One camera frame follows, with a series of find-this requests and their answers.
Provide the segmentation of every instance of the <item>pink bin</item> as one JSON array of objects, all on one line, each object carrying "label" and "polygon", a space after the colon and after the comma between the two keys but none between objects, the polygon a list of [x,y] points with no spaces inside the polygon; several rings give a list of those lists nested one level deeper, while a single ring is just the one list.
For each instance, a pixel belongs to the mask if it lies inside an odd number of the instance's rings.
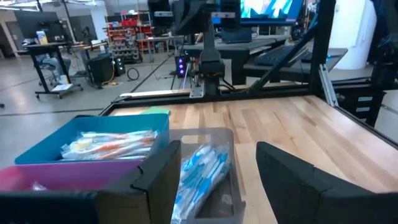
[{"label": "pink bin", "polygon": [[38,183],[48,190],[99,190],[142,161],[117,160],[16,165],[0,170],[0,190],[32,190]]}]

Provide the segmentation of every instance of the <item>gray plastic bin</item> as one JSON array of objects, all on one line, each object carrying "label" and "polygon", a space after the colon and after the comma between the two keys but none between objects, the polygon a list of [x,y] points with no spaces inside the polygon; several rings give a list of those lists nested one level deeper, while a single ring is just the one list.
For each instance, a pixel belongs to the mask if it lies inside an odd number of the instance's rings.
[{"label": "gray plastic bin", "polygon": [[[183,136],[210,136],[212,144],[229,144],[231,155],[231,169],[199,209],[197,214],[191,214],[181,224],[242,224],[246,203],[242,201],[239,191],[238,175],[234,158],[233,133],[228,128],[178,129],[170,130],[170,140],[181,140]],[[192,155],[199,144],[181,143],[181,156]]]}]

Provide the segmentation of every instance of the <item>teal bin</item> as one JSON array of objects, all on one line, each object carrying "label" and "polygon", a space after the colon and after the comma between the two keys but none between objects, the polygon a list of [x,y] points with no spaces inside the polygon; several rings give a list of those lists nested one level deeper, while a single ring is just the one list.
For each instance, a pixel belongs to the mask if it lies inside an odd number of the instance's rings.
[{"label": "teal bin", "polygon": [[63,162],[60,161],[62,158],[62,146],[70,144],[81,132],[129,133],[148,129],[159,132],[151,151],[161,149],[168,145],[169,116],[167,114],[75,118],[28,151],[18,156],[15,159],[15,163],[41,164]]}]

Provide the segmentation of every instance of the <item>gray concrete floor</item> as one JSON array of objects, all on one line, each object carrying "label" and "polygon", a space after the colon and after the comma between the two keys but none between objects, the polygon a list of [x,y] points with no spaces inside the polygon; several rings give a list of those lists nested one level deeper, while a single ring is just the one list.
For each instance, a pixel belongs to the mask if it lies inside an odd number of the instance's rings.
[{"label": "gray concrete floor", "polygon": [[[129,82],[126,75],[117,77],[117,86],[109,86],[102,90],[88,86],[84,79],[78,79],[84,90],[74,91],[65,95],[59,100],[53,95],[42,95],[40,101],[35,97],[34,91],[41,90],[38,85],[39,78],[32,61],[29,57],[19,59],[0,60],[0,103],[6,105],[5,109],[0,110],[0,168],[13,164],[15,157],[38,143],[40,140],[57,130],[69,120],[79,114],[98,114],[103,108],[108,106],[118,95],[130,92],[141,80],[143,80],[155,67],[165,59],[167,54],[157,54],[155,63],[141,63],[134,65],[139,72],[140,78],[137,81]],[[70,73],[82,69],[78,58],[72,59]],[[226,79],[231,81],[231,62],[225,60]],[[167,77],[173,70],[174,63],[171,58],[145,82],[137,91],[169,90],[172,78]],[[357,71],[334,70],[330,73],[332,80],[342,80],[348,78],[358,78],[370,76],[372,68]],[[252,83],[256,78],[248,78],[248,83]],[[176,80],[174,89],[178,89],[180,80]],[[398,96],[396,91],[387,94],[384,104],[398,110]],[[397,115],[382,109],[384,117],[376,125],[380,130],[387,130],[389,121],[397,121]],[[398,136],[389,134],[390,137],[398,141]]]}]

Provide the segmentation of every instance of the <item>white cylinder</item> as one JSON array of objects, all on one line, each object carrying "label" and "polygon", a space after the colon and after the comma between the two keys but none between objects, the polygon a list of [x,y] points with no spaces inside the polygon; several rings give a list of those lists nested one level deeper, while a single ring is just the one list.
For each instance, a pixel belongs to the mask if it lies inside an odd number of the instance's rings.
[{"label": "white cylinder", "polygon": [[347,48],[337,69],[356,70],[366,66],[376,27],[376,12],[370,0],[337,0],[329,48]]}]

